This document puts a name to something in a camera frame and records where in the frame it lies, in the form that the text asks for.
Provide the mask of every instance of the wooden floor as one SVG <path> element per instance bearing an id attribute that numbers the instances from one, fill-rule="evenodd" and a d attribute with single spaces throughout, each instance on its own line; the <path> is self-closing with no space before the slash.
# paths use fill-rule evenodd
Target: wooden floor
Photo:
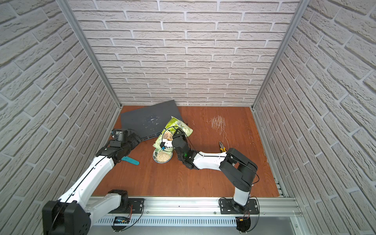
<path id="1" fill-rule="evenodd" d="M 142 108 L 124 106 L 122 113 Z M 248 107 L 178 107 L 182 118 L 193 129 L 189 137 L 196 150 L 206 153 L 220 152 L 218 142 L 226 148 L 239 150 L 258 166 L 260 181 L 251 190 L 252 196 L 278 197 L 276 184 L 261 144 L 261 140 Z M 212 128 L 210 120 L 222 116 L 226 122 L 226 139 Z M 114 128 L 121 128 L 120 116 Z M 153 160 L 152 146 L 156 138 L 140 143 L 130 157 L 138 166 L 128 162 L 117 164 L 102 180 L 93 195 L 106 195 L 112 189 L 127 190 L 130 196 L 186 196 L 232 197 L 234 186 L 220 171 L 189 170 L 174 155 L 164 164 Z"/>

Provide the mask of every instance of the aluminum frame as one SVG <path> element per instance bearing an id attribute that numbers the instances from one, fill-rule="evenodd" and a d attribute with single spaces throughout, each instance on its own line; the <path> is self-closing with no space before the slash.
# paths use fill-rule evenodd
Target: aluminum frame
<path id="1" fill-rule="evenodd" d="M 290 217 L 296 235 L 310 234 L 304 217 Z"/>
<path id="2" fill-rule="evenodd" d="M 115 125 L 115 123 L 116 123 L 116 120 L 117 120 L 117 118 L 118 118 L 119 115 L 120 115 L 120 112 L 121 112 L 121 107 L 120 107 L 120 108 L 117 108 L 117 109 L 115 110 L 114 115 L 112 116 L 111 121 L 110 121 L 110 123 L 108 124 L 108 127 L 107 127 L 107 130 L 106 130 L 106 132 L 105 132 L 105 135 L 103 136 L 103 139 L 101 140 L 101 142 L 100 142 L 100 144 L 99 144 L 99 147 L 98 147 L 97 151 L 98 151 L 100 148 L 102 148 L 102 147 L 106 144 L 106 142 L 107 142 L 107 140 L 108 140 L 108 137 L 110 136 L 110 133 L 111 133 L 112 129 L 114 128 L 114 125 Z"/>
<path id="3" fill-rule="evenodd" d="M 263 94 L 263 92 L 266 88 L 266 85 L 268 84 L 268 81 L 270 80 L 275 68 L 277 67 L 279 61 L 281 60 L 282 55 L 283 55 L 284 51 L 286 50 L 288 43 L 290 42 L 291 38 L 293 37 L 293 34 L 294 34 L 296 28 L 298 27 L 300 20 L 303 16 L 304 12 L 307 9 L 309 2 L 310 2 L 310 0 L 300 0 L 299 5 L 296 8 L 295 14 L 294 14 L 293 18 L 291 19 L 291 22 L 290 22 L 290 24 L 289 24 L 289 26 L 286 30 L 286 33 L 282 38 L 282 41 L 281 41 L 281 44 L 279 45 L 277 53 L 274 56 L 273 61 L 271 62 L 271 65 L 269 67 L 268 72 L 266 73 L 265 79 L 262 82 L 259 91 L 257 92 L 256 98 L 255 98 L 253 105 L 252 105 L 253 108 L 260 101 L 261 95 Z"/>
<path id="4" fill-rule="evenodd" d="M 251 109 L 251 111 L 252 111 L 252 114 L 253 114 L 253 119 L 254 119 L 255 124 L 256 124 L 256 128 L 257 128 L 259 135 L 260 135 L 260 139 L 261 139 L 261 143 L 262 143 L 262 146 L 264 148 L 264 151 L 265 151 L 266 159 L 268 160 L 268 163 L 269 163 L 269 166 L 270 166 L 270 169 L 271 169 L 271 173 L 273 174 L 275 180 L 278 181 L 278 183 L 281 187 L 282 194 L 286 197 L 289 197 L 285 183 L 283 182 L 281 174 L 278 170 L 278 167 L 277 167 L 277 164 L 276 164 L 277 161 L 275 161 L 274 158 L 273 158 L 273 152 L 271 151 L 269 142 L 266 139 L 264 130 L 262 129 L 260 120 L 258 119 L 257 110 Z"/>
<path id="5" fill-rule="evenodd" d="M 91 196 L 87 205 L 103 197 Z M 142 197 L 145 198 L 143 216 L 215 216 L 238 217 L 238 214 L 222 215 L 219 197 Z M 260 197 L 260 217 L 303 217 L 295 198 Z M 124 216 L 127 214 L 107 214 Z"/>
<path id="6" fill-rule="evenodd" d="M 112 100 L 115 102 L 116 106 L 118 108 L 121 108 L 121 102 L 118 99 L 117 95 L 114 92 L 114 89 L 112 88 L 105 71 L 103 70 L 102 66 L 99 63 L 98 58 L 96 57 L 93 49 L 90 46 L 90 43 L 88 39 L 86 38 L 83 30 L 81 29 L 80 24 L 78 23 L 76 17 L 74 16 L 74 13 L 68 3 L 68 0 L 56 0 L 58 3 L 61 12 L 63 12 L 64 16 L 66 17 L 68 23 L 72 27 L 73 32 L 75 33 L 78 41 L 81 43 L 84 51 L 88 55 L 88 58 L 90 59 L 91 63 L 93 64 L 95 70 L 97 71 L 100 79 L 102 80 L 103 84 L 105 85 L 107 91 L 109 92 Z"/>

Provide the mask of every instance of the snack bag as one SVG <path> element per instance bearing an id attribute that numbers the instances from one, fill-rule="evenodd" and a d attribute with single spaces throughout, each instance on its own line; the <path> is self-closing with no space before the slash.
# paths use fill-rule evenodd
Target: snack bag
<path id="1" fill-rule="evenodd" d="M 189 128 L 183 121 L 171 116 L 171 120 L 166 124 L 165 128 L 163 129 L 162 133 L 158 136 L 158 139 L 155 141 L 155 143 L 153 144 L 153 147 L 156 148 L 156 149 L 161 149 L 160 147 L 160 144 L 162 142 L 162 135 L 163 133 L 165 132 L 165 130 L 169 127 L 168 131 L 167 132 L 171 132 L 172 135 L 175 134 L 176 132 L 176 128 L 174 128 L 173 126 L 178 126 L 180 127 L 187 136 L 190 136 L 193 132 L 193 130 L 191 128 Z"/>

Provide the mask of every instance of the white brick wallpaper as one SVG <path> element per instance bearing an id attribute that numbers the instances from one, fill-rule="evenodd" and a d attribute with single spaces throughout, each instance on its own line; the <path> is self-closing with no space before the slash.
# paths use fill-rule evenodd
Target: white brick wallpaper
<path id="1" fill-rule="evenodd" d="M 312 234 L 376 232 L 376 0 L 311 0 L 256 115 Z"/>
<path id="2" fill-rule="evenodd" d="M 250 106 L 299 0 L 71 0 L 125 105 Z"/>
<path id="3" fill-rule="evenodd" d="M 41 234 L 115 105 L 55 1 L 0 2 L 0 234 Z"/>

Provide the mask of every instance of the black wire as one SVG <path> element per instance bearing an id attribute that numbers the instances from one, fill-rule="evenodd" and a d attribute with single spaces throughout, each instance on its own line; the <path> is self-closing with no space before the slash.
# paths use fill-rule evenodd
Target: black wire
<path id="1" fill-rule="evenodd" d="M 179 128 L 179 129 L 184 133 L 184 135 L 186 136 L 187 140 L 191 143 L 193 149 L 194 149 L 194 150 L 196 149 L 196 148 L 193 146 L 191 140 L 188 138 L 187 134 L 186 134 L 186 133 L 184 132 L 184 130 L 181 129 L 179 126 L 170 126 L 169 128 L 167 128 L 167 129 L 163 132 L 162 138 L 163 138 L 165 132 L 166 132 L 168 129 L 172 128 L 172 127 L 177 127 L 177 128 Z M 204 156 L 204 157 L 218 157 L 218 156 L 202 155 L 200 152 L 198 152 L 198 154 L 201 155 L 201 156 Z M 247 167 L 248 169 L 250 169 L 251 171 L 253 171 L 253 173 L 254 173 L 255 175 L 257 175 L 257 181 L 256 181 L 255 183 L 258 183 L 258 182 L 260 181 L 260 177 L 258 176 L 258 174 L 257 174 L 253 169 L 251 169 L 249 166 L 247 166 L 246 164 L 244 164 L 244 163 L 242 163 L 242 162 L 240 162 L 240 161 L 238 161 L 238 160 L 235 160 L 235 159 L 233 159 L 233 158 L 230 158 L 230 157 L 225 157 L 225 158 L 229 158 L 229 159 L 231 159 L 231 160 L 233 160 L 233 161 L 236 161 L 236 162 L 238 162 L 239 164 L 242 164 L 243 166 Z"/>
<path id="2" fill-rule="evenodd" d="M 258 221 L 259 221 L 259 218 L 260 218 L 260 203 L 258 202 L 258 199 L 257 199 L 257 197 L 256 196 L 252 196 L 251 198 L 256 198 L 256 201 L 257 201 L 257 208 L 258 208 L 258 210 L 259 210 L 259 215 L 257 216 L 257 221 L 256 221 L 256 223 L 254 224 L 254 226 L 253 226 L 253 228 L 251 228 L 250 230 L 248 230 L 248 231 L 246 231 L 246 232 L 250 232 L 250 231 L 252 231 L 255 227 L 256 227 L 256 225 L 257 225 L 257 223 L 258 223 Z"/>
<path id="3" fill-rule="evenodd" d="M 52 228 L 53 228 L 53 225 L 55 224 L 55 221 L 56 221 L 56 218 L 58 217 L 61 209 L 63 209 L 63 207 L 67 204 L 67 201 L 69 200 L 69 198 L 73 195 L 73 193 L 76 191 L 76 189 L 78 188 L 78 186 L 80 186 L 80 184 L 82 183 L 82 181 L 85 180 L 85 178 L 90 174 L 90 172 L 94 169 L 94 167 L 96 165 L 98 165 L 98 163 L 100 163 L 103 159 L 105 159 L 107 156 L 105 156 L 104 158 L 100 159 L 99 162 L 97 162 L 91 169 L 90 171 L 85 175 L 85 177 L 81 180 L 81 182 L 77 185 L 77 187 L 72 191 L 71 195 L 69 195 L 69 197 L 65 200 L 65 202 L 63 203 L 63 205 L 60 207 L 58 213 L 56 214 L 55 218 L 53 219 L 52 221 L 52 225 L 51 225 L 51 228 L 50 228 L 50 232 L 52 231 Z"/>
<path id="4" fill-rule="evenodd" d="M 132 227 L 133 225 L 135 225 L 140 219 L 141 219 L 141 216 L 143 215 L 143 213 L 144 213 L 144 204 L 143 203 L 141 203 L 142 204 L 142 212 L 141 212 L 141 215 L 140 215 L 140 217 L 136 220 L 136 222 L 135 223 L 133 223 L 131 226 L 127 226 L 127 227 L 125 227 L 125 228 L 123 228 L 122 230 L 115 230 L 114 228 L 112 228 L 113 230 L 114 230 L 114 232 L 122 232 L 122 231 L 125 231 L 125 230 L 127 230 L 127 229 L 129 229 L 130 227 Z"/>
<path id="5" fill-rule="evenodd" d="M 227 199 L 227 198 L 221 197 L 221 198 L 218 199 L 218 205 L 219 205 L 219 207 L 221 207 L 221 204 L 219 203 L 219 200 L 221 200 L 221 199 Z"/>
<path id="6" fill-rule="evenodd" d="M 188 139 L 188 141 L 191 143 L 193 149 L 196 149 L 196 148 L 193 146 L 191 140 L 188 138 L 188 136 L 187 136 L 187 139 Z M 200 152 L 198 152 L 198 154 L 201 155 L 201 156 L 203 156 L 203 157 L 218 157 L 218 156 L 202 155 Z M 233 159 L 233 158 L 230 158 L 230 157 L 225 157 L 225 158 L 229 158 L 229 159 L 231 159 L 231 160 L 233 160 L 233 161 L 236 161 L 236 162 L 238 162 L 239 164 L 242 164 L 243 166 L 247 167 L 248 169 L 250 169 L 251 171 L 253 171 L 253 173 L 255 173 L 255 174 L 257 175 L 257 181 L 256 181 L 255 183 L 258 183 L 258 182 L 260 181 L 260 177 L 258 176 L 258 174 L 257 174 L 253 169 L 251 169 L 249 166 L 247 166 L 246 164 L 244 164 L 244 163 L 242 163 L 242 162 L 240 162 L 240 161 L 238 161 L 238 160 L 235 160 L 235 159 Z"/>
<path id="7" fill-rule="evenodd" d="M 165 131 L 163 132 L 163 134 L 162 134 L 162 139 L 163 139 L 163 136 L 164 136 L 164 134 L 166 133 L 166 131 L 167 131 L 168 129 L 170 129 L 170 128 L 173 128 L 173 127 L 177 127 L 177 128 L 179 128 L 179 129 L 184 133 L 184 135 L 188 138 L 187 134 L 184 132 L 184 130 L 183 130 L 181 127 L 179 127 L 179 126 L 170 126 L 169 128 L 165 129 Z M 171 152 L 173 152 L 174 150 L 172 150 L 172 151 L 162 150 L 162 151 L 167 152 L 167 153 L 171 153 Z"/>

